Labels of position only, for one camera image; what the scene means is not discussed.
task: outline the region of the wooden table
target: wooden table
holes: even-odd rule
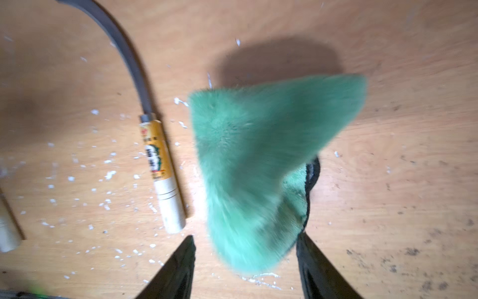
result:
[[[365,74],[369,96],[320,153],[307,233],[364,298],[476,297],[476,1],[99,2],[139,50],[162,113],[197,245],[193,298],[303,294],[294,250],[264,278],[281,290],[214,254],[193,132],[178,123],[190,126],[189,110],[173,99],[207,88],[208,73],[233,87],[340,72]],[[0,256],[0,288],[134,298],[184,236],[150,208],[123,61],[91,19],[52,0],[3,1],[0,31],[0,186],[27,237]]]

